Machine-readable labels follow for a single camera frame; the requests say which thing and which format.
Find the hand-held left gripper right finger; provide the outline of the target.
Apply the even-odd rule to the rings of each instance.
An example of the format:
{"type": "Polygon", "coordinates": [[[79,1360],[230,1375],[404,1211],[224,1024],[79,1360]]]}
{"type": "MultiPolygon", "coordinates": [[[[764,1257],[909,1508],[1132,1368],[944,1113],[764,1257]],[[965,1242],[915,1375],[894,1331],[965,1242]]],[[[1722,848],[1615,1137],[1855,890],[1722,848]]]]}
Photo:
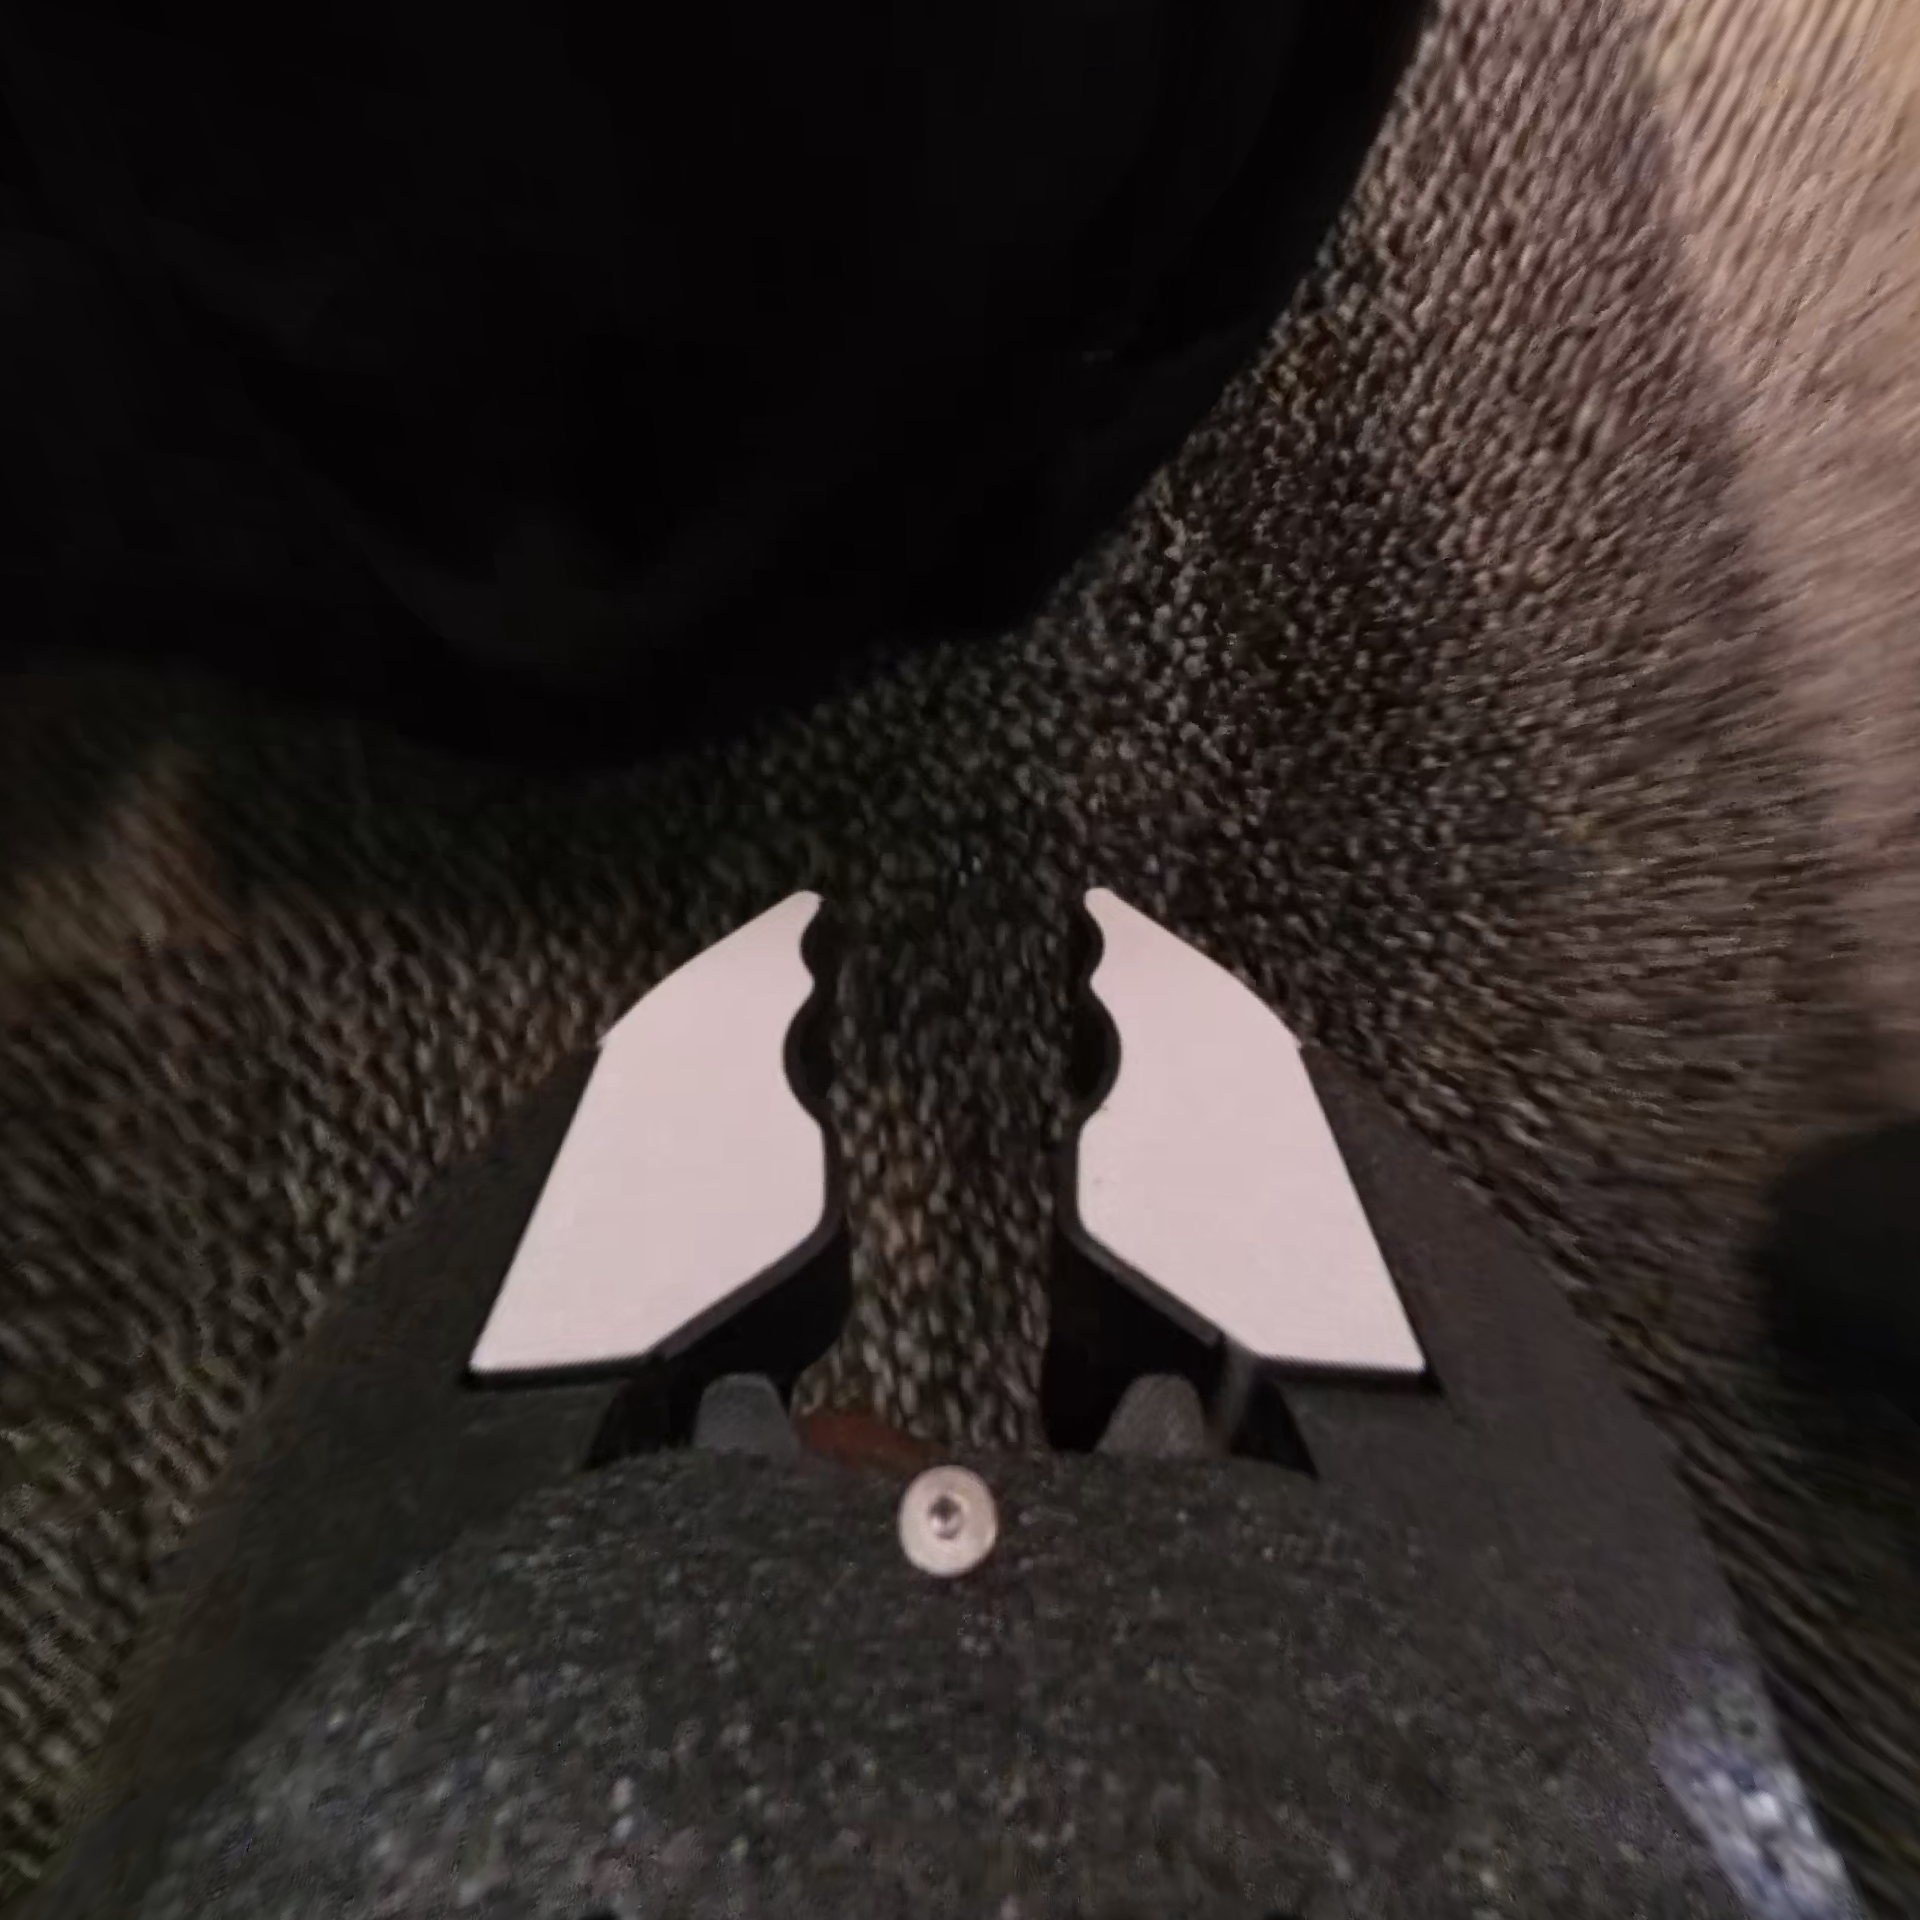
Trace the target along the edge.
{"type": "Polygon", "coordinates": [[[1428,1391],[1428,1351],[1306,1048],[1185,936],[1091,888],[1054,1162],[1043,1430],[1060,1453],[1306,1455],[1289,1385],[1428,1391]]]}

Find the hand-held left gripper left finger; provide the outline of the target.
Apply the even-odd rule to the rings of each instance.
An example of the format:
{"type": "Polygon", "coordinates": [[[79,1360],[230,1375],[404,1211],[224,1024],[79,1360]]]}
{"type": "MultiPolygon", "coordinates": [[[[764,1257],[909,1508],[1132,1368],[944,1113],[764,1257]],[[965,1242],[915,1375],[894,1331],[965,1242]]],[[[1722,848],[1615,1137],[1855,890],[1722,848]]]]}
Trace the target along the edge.
{"type": "Polygon", "coordinates": [[[852,1307],[834,988],[828,905],[792,890],[609,1022],[466,1385],[620,1385],[637,1448],[689,1443],[722,1382],[790,1413],[852,1307]]]}

